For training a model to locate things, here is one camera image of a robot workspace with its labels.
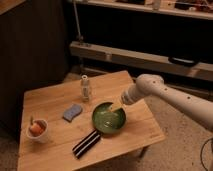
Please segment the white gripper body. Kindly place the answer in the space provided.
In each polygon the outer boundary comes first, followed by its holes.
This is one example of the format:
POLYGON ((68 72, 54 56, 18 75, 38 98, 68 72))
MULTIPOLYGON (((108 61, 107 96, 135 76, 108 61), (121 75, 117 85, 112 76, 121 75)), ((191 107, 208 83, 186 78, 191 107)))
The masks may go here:
POLYGON ((132 105, 140 99, 140 92, 135 85, 130 86, 121 95, 121 101, 125 105, 132 105))

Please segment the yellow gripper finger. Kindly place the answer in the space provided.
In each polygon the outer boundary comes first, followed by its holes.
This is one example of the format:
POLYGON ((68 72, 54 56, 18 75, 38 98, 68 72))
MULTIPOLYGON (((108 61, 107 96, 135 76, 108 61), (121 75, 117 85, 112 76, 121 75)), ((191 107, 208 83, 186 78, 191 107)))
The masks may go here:
POLYGON ((123 104, 120 101, 114 102, 110 107, 109 110, 111 112, 114 112, 116 110, 119 110, 121 107, 123 106, 123 104))

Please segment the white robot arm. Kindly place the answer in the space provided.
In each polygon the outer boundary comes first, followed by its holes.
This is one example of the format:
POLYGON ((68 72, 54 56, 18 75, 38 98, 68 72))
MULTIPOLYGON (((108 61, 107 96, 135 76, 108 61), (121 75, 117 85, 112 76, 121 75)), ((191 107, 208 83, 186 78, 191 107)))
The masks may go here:
POLYGON ((159 75, 142 74, 136 82, 122 92, 118 101, 109 109, 115 111, 124 105, 132 105, 147 96, 156 96, 190 119, 213 132, 213 102, 171 88, 159 75))

